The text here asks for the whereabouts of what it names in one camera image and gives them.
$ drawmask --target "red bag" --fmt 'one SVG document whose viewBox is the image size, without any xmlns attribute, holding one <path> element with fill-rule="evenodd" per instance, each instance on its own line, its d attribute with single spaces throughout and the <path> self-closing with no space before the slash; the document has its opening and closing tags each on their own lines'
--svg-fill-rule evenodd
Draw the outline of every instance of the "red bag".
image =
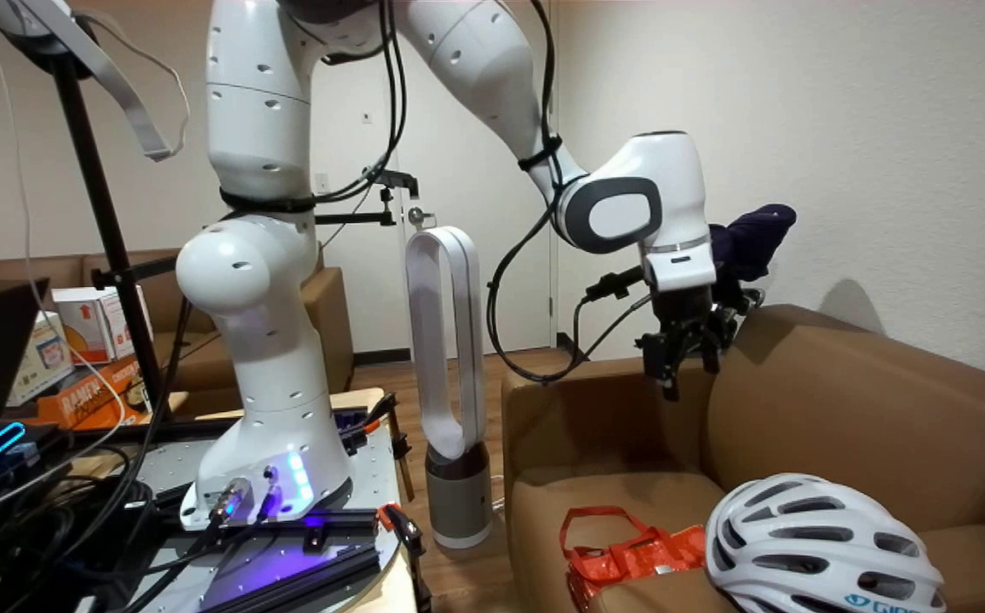
<svg viewBox="0 0 985 613">
<path fill-rule="evenodd" d="M 576 517 L 616 516 L 632 521 L 639 536 L 609 548 L 567 548 L 567 528 Z M 618 506 L 571 508 L 561 526 L 561 551 L 567 559 L 567 587 L 578 610 L 586 610 L 598 590 L 629 579 L 693 570 L 705 563 L 703 527 L 693 526 L 671 535 L 629 515 Z"/>
</svg>

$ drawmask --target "black strap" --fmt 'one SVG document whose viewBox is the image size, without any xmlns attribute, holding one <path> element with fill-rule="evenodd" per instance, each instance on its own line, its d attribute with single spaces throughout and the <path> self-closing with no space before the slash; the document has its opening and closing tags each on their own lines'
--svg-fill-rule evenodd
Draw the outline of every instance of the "black strap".
<svg viewBox="0 0 985 613">
<path fill-rule="evenodd" d="M 518 166 L 522 168 L 523 172 L 530 172 L 531 168 L 534 168 L 537 164 L 549 159 L 563 144 L 564 141 L 561 140 L 559 135 L 554 136 L 552 139 L 549 139 L 548 143 L 546 143 L 546 148 L 543 148 L 543 150 L 536 152 L 528 158 L 518 160 Z"/>
<path fill-rule="evenodd" d="M 220 198 L 223 198 L 227 206 L 232 207 L 237 213 L 306 213 L 314 210 L 317 204 L 314 197 L 306 198 L 277 198 L 269 201 L 257 201 L 239 197 L 231 192 L 224 191 L 220 187 Z"/>
</svg>

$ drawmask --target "metal rod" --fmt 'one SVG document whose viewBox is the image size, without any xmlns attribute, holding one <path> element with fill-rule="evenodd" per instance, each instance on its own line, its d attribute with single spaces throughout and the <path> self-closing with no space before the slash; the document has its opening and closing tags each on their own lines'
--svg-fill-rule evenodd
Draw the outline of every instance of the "metal rod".
<svg viewBox="0 0 985 613">
<path fill-rule="evenodd" d="M 140 375 L 145 380 L 145 389 L 157 408 L 162 403 L 160 393 L 162 376 L 155 358 L 155 349 L 148 333 L 148 321 L 140 305 L 137 286 L 131 275 L 123 275 L 129 266 L 129 255 L 125 249 L 122 228 L 117 222 L 117 212 L 110 197 L 110 186 L 106 183 L 106 172 L 102 169 L 99 147 L 94 142 L 91 121 L 88 120 L 87 106 L 83 102 L 79 78 L 76 74 L 76 59 L 71 54 L 59 54 L 49 59 L 53 80 L 60 95 L 60 105 L 65 112 L 68 133 L 72 137 L 72 147 L 76 150 L 83 185 L 87 187 L 88 199 L 94 212 L 95 224 L 99 227 L 102 247 L 106 250 L 106 260 L 115 274 L 118 299 L 125 312 L 125 323 L 133 337 L 133 347 L 140 364 Z"/>
</svg>

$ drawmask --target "baseboard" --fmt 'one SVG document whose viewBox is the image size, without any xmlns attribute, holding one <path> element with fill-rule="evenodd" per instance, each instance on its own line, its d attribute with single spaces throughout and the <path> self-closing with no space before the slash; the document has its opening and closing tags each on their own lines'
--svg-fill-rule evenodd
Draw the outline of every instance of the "baseboard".
<svg viewBox="0 0 985 613">
<path fill-rule="evenodd" d="M 394 364 L 394 362 L 411 362 L 413 353 L 408 348 L 381 349 L 379 352 L 356 352 L 352 355 L 353 366 L 372 366 L 375 364 Z"/>
<path fill-rule="evenodd" d="M 571 339 L 571 337 L 569 336 L 569 334 L 566 333 L 566 331 L 558 331 L 557 347 L 565 350 L 569 354 L 569 356 L 571 356 L 571 354 L 574 354 L 577 350 L 575 341 Z M 590 358 L 583 358 L 582 361 L 589 362 Z"/>
</svg>

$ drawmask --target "bike helmet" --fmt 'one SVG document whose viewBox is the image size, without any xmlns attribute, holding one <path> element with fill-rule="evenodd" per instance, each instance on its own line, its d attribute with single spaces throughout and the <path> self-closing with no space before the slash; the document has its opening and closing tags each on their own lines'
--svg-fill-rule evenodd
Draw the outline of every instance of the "bike helmet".
<svg viewBox="0 0 985 613">
<path fill-rule="evenodd" d="M 784 473 L 727 494 L 706 528 L 707 577 L 746 613 L 940 613 L 927 547 L 870 496 Z"/>
</svg>

